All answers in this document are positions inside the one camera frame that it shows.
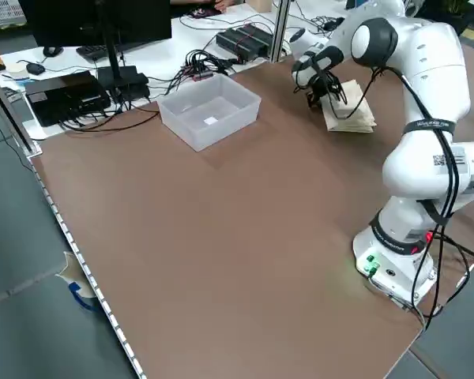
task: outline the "monitor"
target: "monitor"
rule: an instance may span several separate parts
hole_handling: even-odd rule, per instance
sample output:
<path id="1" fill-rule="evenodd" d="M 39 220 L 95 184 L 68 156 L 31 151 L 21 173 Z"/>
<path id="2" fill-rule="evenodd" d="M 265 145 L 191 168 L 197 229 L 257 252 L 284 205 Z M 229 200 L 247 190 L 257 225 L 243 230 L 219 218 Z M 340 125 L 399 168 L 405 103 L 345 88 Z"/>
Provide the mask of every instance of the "monitor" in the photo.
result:
<path id="1" fill-rule="evenodd" d="M 115 45 L 171 38 L 170 0 L 20 0 L 39 46 L 106 45 L 110 67 L 99 82 L 119 101 L 149 95 L 148 79 L 135 66 L 119 67 Z"/>

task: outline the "black device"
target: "black device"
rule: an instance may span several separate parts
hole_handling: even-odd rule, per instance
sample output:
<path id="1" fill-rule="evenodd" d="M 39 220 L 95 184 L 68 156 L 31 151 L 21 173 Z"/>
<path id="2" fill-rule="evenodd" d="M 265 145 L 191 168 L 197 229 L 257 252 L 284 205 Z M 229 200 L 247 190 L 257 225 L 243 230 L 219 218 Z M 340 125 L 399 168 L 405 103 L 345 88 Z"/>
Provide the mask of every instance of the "black device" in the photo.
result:
<path id="1" fill-rule="evenodd" d="M 327 21 L 325 22 L 325 24 L 323 25 L 323 30 L 325 32 L 333 32 L 335 29 L 337 29 L 337 27 L 342 24 L 344 21 L 344 17 L 338 17 L 336 18 L 335 20 L 333 21 Z"/>
<path id="2" fill-rule="evenodd" d="M 116 52 L 125 52 L 145 44 L 146 42 L 124 43 L 123 45 L 116 46 Z M 94 61 L 98 61 L 99 59 L 106 58 L 108 56 L 107 47 L 105 45 L 81 46 L 76 49 L 76 52 L 82 58 L 90 61 L 91 63 L 93 63 Z"/>
<path id="3" fill-rule="evenodd" d="M 216 2 L 210 2 L 209 4 L 201 4 L 199 8 L 196 8 L 192 10 L 189 15 L 192 16 L 192 18 L 206 18 L 206 17 L 212 17 L 212 16 L 217 16 L 221 14 L 221 12 L 214 8 Z"/>
<path id="4" fill-rule="evenodd" d="M 33 63 L 33 62 L 29 62 L 26 65 L 26 70 L 31 75 L 40 75 L 41 73 L 46 72 L 46 68 L 44 66 L 40 65 L 39 63 Z"/>
<path id="5" fill-rule="evenodd" d="M 97 70 L 115 101 L 149 96 L 148 78 L 135 66 L 119 67 L 115 45 L 171 38 L 169 0 L 20 0 L 40 46 L 105 45 L 110 67 Z"/>
<path id="6" fill-rule="evenodd" d="M 228 29 L 216 34 L 216 44 L 237 55 L 241 62 L 249 62 L 257 57 L 268 57 L 272 45 L 272 35 L 253 25 Z"/>
<path id="7" fill-rule="evenodd" d="M 34 81 L 24 89 L 41 126 L 100 112 L 111 105 L 108 94 L 89 71 Z"/>
<path id="8" fill-rule="evenodd" d="M 42 54 L 44 54 L 44 57 L 46 58 L 53 58 L 56 55 L 59 55 L 63 52 L 63 47 L 45 47 L 42 50 Z"/>

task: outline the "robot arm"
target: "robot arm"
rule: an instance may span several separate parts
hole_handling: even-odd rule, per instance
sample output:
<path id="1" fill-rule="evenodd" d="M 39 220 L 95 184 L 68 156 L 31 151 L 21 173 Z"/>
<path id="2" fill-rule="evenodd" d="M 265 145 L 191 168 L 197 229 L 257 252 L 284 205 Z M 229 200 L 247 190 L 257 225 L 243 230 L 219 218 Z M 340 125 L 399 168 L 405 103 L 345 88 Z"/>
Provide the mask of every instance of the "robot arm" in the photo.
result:
<path id="1" fill-rule="evenodd" d="M 291 41 L 294 54 L 303 40 L 300 36 Z M 442 133 L 457 162 L 459 186 L 453 212 L 474 200 L 474 143 L 453 143 L 454 127 L 470 108 L 459 40 L 447 24 L 404 17 L 401 0 L 370 0 L 350 13 L 328 43 L 310 45 L 295 62 L 292 77 L 299 88 L 310 89 L 315 99 L 329 91 L 326 73 L 353 58 L 362 66 L 399 73 L 433 118 L 424 120 L 424 112 L 404 87 L 404 135 L 386 158 L 382 172 L 392 197 L 353 242 L 357 269 L 368 276 L 369 262 L 379 261 L 381 268 L 373 281 L 406 304 L 411 303 L 417 275 L 415 298 L 419 301 L 435 283 L 429 255 L 416 273 L 425 236 L 438 223 L 419 201 L 429 201 L 439 214 L 450 187 L 444 151 L 432 133 L 432 122 L 444 127 Z"/>

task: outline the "table surface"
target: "table surface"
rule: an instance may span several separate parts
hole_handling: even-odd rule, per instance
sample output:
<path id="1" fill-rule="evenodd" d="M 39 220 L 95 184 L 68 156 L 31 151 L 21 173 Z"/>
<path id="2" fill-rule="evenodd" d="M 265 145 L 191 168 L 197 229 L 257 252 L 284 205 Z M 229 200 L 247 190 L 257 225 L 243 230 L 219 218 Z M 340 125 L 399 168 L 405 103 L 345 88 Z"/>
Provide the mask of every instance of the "table surface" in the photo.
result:
<path id="1" fill-rule="evenodd" d="M 318 2 L 315 0 L 302 0 L 302 10 L 307 17 L 315 17 L 317 15 L 326 15 L 332 17 L 339 17 L 344 15 L 345 2 L 336 2 L 334 0 L 328 0 L 324 2 Z M 296 6 L 292 5 L 290 14 L 299 16 L 299 10 Z M 244 24 L 242 20 L 249 18 L 248 22 L 254 21 L 263 24 L 257 24 L 257 27 L 267 30 L 268 28 L 274 29 L 274 23 L 276 20 L 276 8 L 273 8 L 272 12 L 269 13 L 256 13 L 253 8 L 247 4 L 241 4 L 237 6 L 231 6 L 225 14 L 217 17 L 212 17 L 211 20 L 193 20 L 189 17 L 183 17 L 182 22 L 195 28 L 207 29 L 207 30 L 193 30 L 188 28 L 181 23 L 180 19 L 172 20 L 172 38 L 160 41 L 156 43 L 149 43 L 142 47 L 127 51 L 125 53 L 125 59 L 127 65 L 134 65 L 137 67 L 139 72 L 142 72 L 148 77 L 156 77 L 160 79 L 169 79 L 177 73 L 180 66 L 183 64 L 186 54 L 194 49 L 202 49 L 221 30 L 228 28 L 232 25 L 228 23 L 235 23 L 233 26 L 239 26 Z M 288 19 L 288 29 L 286 37 L 296 32 L 295 27 L 308 27 L 305 21 L 301 21 L 294 17 Z M 224 49 L 218 47 L 216 43 L 211 43 L 207 51 L 215 54 L 221 58 L 232 58 L 233 55 Z M 7 65 L 17 63 L 21 59 L 29 62 L 41 62 L 44 59 L 42 53 L 42 47 L 35 49 L 29 49 L 24 51 L 18 51 L 11 54 L 4 54 L 2 56 L 3 62 Z M 255 62 L 248 63 L 243 66 L 235 66 L 236 71 L 242 71 L 250 67 L 256 66 L 265 62 L 265 59 L 258 59 Z M 86 61 L 77 52 L 76 47 L 66 47 L 63 53 L 54 58 L 49 58 L 43 64 L 49 70 L 42 75 L 39 75 L 38 79 L 46 79 L 48 77 L 57 77 L 61 75 L 67 75 L 72 73 L 81 67 L 86 67 L 94 73 L 94 66 L 92 63 Z M 97 66 L 108 66 L 109 62 L 107 59 L 102 59 L 97 62 Z M 24 87 L 16 84 L 14 81 L 7 79 L 0 73 L 0 85 L 2 87 L 10 87 L 16 90 L 24 90 Z M 152 87 L 150 88 L 151 96 L 157 96 L 165 92 L 165 83 L 151 80 L 149 83 Z M 146 100 L 141 99 L 135 102 L 136 106 L 147 103 Z M 62 129 L 59 126 L 42 127 L 34 120 L 32 122 L 26 122 L 24 124 L 26 130 L 30 134 L 30 137 L 35 139 L 45 139 L 46 137 L 62 133 Z"/>
<path id="2" fill-rule="evenodd" d="M 474 141 L 465 55 L 472 110 L 456 136 Z M 262 97 L 258 120 L 202 152 L 157 119 L 58 135 L 33 159 L 149 377 L 383 377 L 417 336 L 415 317 L 366 286 L 351 249 L 389 197 L 381 169 L 404 127 L 401 83 L 385 75 L 369 91 L 373 134 L 328 133 L 289 70 L 235 75 Z M 335 74 L 370 77 L 352 62 Z M 474 205 L 449 233 L 474 249 Z M 462 272 L 445 255 L 443 298 Z"/>

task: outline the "plastic box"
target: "plastic box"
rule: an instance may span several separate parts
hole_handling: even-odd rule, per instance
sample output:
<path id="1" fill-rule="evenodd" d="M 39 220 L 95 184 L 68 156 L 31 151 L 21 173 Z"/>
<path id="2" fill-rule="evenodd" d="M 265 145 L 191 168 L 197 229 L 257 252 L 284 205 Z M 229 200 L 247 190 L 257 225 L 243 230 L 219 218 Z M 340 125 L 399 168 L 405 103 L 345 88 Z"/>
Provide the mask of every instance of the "plastic box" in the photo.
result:
<path id="1" fill-rule="evenodd" d="M 158 101 L 162 122 L 200 152 L 256 121 L 261 98 L 216 74 Z"/>
<path id="2" fill-rule="evenodd" d="M 0 0 L 0 20 L 23 16 L 23 10 L 18 0 Z"/>

